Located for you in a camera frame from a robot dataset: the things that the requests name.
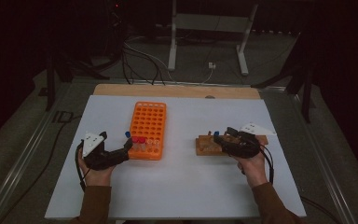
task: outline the dark floor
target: dark floor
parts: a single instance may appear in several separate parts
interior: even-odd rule
[[[184,85],[228,85],[249,87],[277,75],[296,39],[290,35],[251,35],[245,48],[245,57],[250,74],[240,74],[235,55],[238,41],[227,40],[213,44],[183,45],[178,47],[176,70],[168,73],[158,63],[161,77],[156,84]],[[168,61],[170,39],[158,37],[150,41],[134,37],[127,41],[127,48],[139,50]],[[132,73],[135,83],[147,84],[156,74],[154,65],[145,59],[127,55],[128,64],[139,76]],[[103,62],[95,58],[95,63]],[[216,69],[206,64],[213,62]],[[127,80],[121,62],[102,72],[110,77],[101,81],[78,73],[72,83],[57,83],[57,101],[51,111],[45,112],[47,99],[38,96],[40,88],[46,86],[46,72],[35,77],[35,91],[23,102],[18,111],[0,131],[0,216],[16,202],[23,192],[43,170],[51,150],[52,160],[34,187],[11,210],[3,223],[62,223],[62,220],[44,219],[49,198],[54,190],[69,146],[75,135],[79,119],[65,125],[53,122],[56,111],[70,111],[80,116],[88,97],[98,83],[132,82],[129,67]],[[298,113],[299,101],[295,95],[282,90],[288,79],[260,90],[265,100],[283,151],[300,195],[319,203],[342,223],[358,223],[358,163],[351,153],[342,132],[325,105],[317,87],[313,87],[310,109],[311,124],[307,124]],[[26,154],[27,162],[22,166],[16,162]],[[305,208],[308,223],[335,223],[330,217],[308,204]],[[195,223],[217,223],[201,221]],[[258,220],[246,220],[257,223]]]

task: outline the white tabletop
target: white tabletop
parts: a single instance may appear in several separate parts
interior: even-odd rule
[[[79,215],[83,191],[76,174],[76,146],[86,132],[107,132],[105,149],[121,148],[138,101],[167,104],[163,155],[160,161],[125,161],[115,169],[109,217],[208,219],[259,216],[253,194],[236,161],[225,156],[197,156],[195,139],[208,131],[223,133],[227,127],[239,129],[249,122],[275,131],[263,100],[93,95],[62,167],[46,218]],[[306,213],[278,136],[268,136],[268,149],[275,168],[274,187],[285,206],[303,217]]]

